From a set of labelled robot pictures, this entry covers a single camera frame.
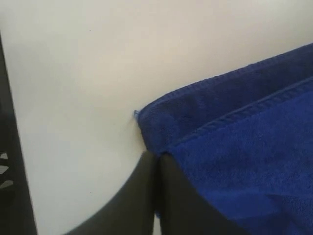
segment blue towel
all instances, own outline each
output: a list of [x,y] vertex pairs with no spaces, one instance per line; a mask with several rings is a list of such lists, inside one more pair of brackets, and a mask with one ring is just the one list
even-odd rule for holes
[[138,124],[251,234],[313,234],[313,44],[166,94]]

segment microfiber towel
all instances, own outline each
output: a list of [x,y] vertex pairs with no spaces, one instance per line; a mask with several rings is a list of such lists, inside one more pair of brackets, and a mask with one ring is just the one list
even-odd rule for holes
[[137,120],[147,149],[247,232],[313,234],[313,44],[166,94]]

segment folded towel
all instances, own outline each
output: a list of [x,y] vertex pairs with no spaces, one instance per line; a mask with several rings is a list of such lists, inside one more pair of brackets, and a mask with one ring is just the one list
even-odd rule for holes
[[166,94],[138,123],[248,232],[313,234],[313,44]]

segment white surface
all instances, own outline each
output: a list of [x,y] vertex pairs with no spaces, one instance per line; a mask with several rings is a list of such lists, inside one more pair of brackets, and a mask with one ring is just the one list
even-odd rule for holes
[[102,207],[144,149],[134,109],[313,42],[312,0],[2,0],[40,235]]

